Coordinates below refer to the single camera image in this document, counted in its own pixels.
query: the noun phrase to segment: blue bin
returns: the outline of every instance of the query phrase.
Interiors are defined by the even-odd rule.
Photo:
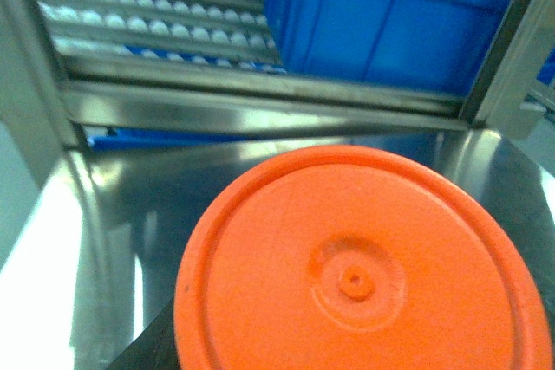
[[[285,68],[465,95],[510,0],[265,0]]]
[[[544,66],[538,73],[538,80],[544,84],[551,84],[553,78],[555,78],[555,49],[549,54]]]

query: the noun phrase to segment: orange lid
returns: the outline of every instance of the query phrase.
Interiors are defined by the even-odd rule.
[[[552,368],[538,291],[465,192],[392,153],[320,146],[206,210],[175,294],[185,369]]]

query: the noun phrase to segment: metal frame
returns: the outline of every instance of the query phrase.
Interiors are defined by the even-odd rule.
[[[71,0],[75,6],[81,1]],[[188,1],[218,5],[222,10],[261,13],[263,9],[263,0]],[[532,80],[555,43],[553,1],[513,0],[473,92],[463,103],[448,95],[296,75],[257,74],[132,56],[67,51],[59,56],[35,0],[0,0],[0,22],[9,34],[1,41],[3,51],[9,51],[2,57],[2,83],[4,91],[10,91],[2,97],[3,117],[25,158],[34,166],[39,182],[44,181],[45,172],[63,150],[86,148],[76,125],[229,133],[251,138],[483,126],[511,131],[507,127],[522,113],[519,110]],[[143,13],[147,18],[159,13],[139,7],[102,7],[116,8],[124,15]],[[190,24],[217,27],[204,17],[195,20],[167,12],[165,18],[171,22],[192,19]],[[225,25],[229,30],[247,33],[258,27]],[[59,34],[83,31],[82,25],[70,23],[49,23],[49,27]],[[122,36],[126,42],[140,39],[144,44],[147,40],[152,48],[165,48],[172,42],[164,36],[150,39],[114,29],[89,28],[88,32],[93,39],[112,42],[121,41]],[[206,42],[197,43],[206,46]],[[183,49],[190,51],[190,46]],[[199,47],[198,52],[245,59],[253,51],[239,49],[241,55],[233,55],[237,48],[225,51],[213,43],[209,49]],[[278,58],[268,61],[277,62]],[[22,122],[19,114],[27,114],[26,120],[31,122]],[[40,160],[44,149],[49,149],[48,157]]]
[[[0,0],[0,113],[39,187],[84,136],[68,120],[60,65],[35,2]]]
[[[555,0],[513,0],[460,117],[527,136],[545,110],[524,101],[554,44]]]

